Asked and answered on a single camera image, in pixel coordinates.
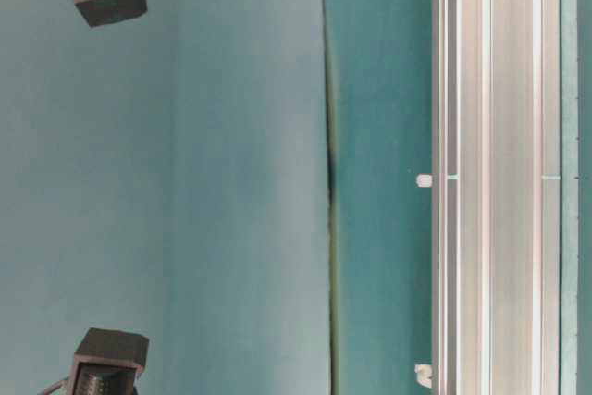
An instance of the teal wall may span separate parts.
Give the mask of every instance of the teal wall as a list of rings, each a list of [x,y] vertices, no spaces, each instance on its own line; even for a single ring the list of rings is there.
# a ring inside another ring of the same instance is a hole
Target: teal wall
[[[578,292],[578,393],[592,387],[592,2],[578,0],[580,117],[580,273]]]
[[[329,392],[322,0],[2,0],[0,392],[91,326],[142,395]]]
[[[152,339],[164,378],[176,0],[91,31],[71,0],[0,0],[0,392],[66,376],[91,326]]]
[[[182,0],[167,393],[329,393],[322,0]]]
[[[337,393],[428,393],[431,0],[325,2]]]

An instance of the white plastic clip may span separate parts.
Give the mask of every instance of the white plastic clip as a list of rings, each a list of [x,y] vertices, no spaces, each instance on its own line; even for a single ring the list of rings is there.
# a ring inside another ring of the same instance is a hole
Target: white plastic clip
[[[417,364],[415,366],[417,382],[425,387],[432,389],[432,366],[429,364]]]
[[[417,187],[420,189],[431,189],[432,181],[432,175],[419,175],[417,177]]]

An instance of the wall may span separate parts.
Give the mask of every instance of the wall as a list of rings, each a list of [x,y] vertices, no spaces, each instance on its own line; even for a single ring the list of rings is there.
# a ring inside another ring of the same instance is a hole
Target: wall
[[[66,376],[91,326],[152,339],[165,387],[178,2],[91,31],[71,0],[1,0],[0,392]]]
[[[339,395],[428,393],[431,0],[325,0]]]
[[[578,294],[577,0],[561,0],[561,394],[577,385]]]
[[[322,0],[182,0],[167,393],[329,393]]]
[[[592,126],[587,122],[592,116],[592,42],[587,36],[592,32],[592,3],[578,0],[578,54],[579,54],[579,131],[580,131],[580,248],[578,293],[578,393],[586,394],[592,385],[587,370],[592,365]]]

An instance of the wire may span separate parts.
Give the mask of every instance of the wire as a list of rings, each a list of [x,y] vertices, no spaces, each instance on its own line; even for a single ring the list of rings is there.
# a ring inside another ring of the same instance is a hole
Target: wire
[[[68,379],[64,378],[64,379],[56,382],[54,385],[50,386],[46,390],[42,390],[39,393],[39,395],[50,395],[50,394],[56,392],[57,390],[62,389],[64,386],[66,386],[66,383],[68,383]]]

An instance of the metal strip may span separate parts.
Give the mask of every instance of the metal strip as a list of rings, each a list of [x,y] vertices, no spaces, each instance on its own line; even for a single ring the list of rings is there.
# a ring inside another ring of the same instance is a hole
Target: metal strip
[[[532,393],[542,388],[543,0],[533,0],[533,325]]]
[[[491,393],[491,0],[481,0],[480,388]]]
[[[551,395],[559,0],[435,0],[435,16],[434,387]]]

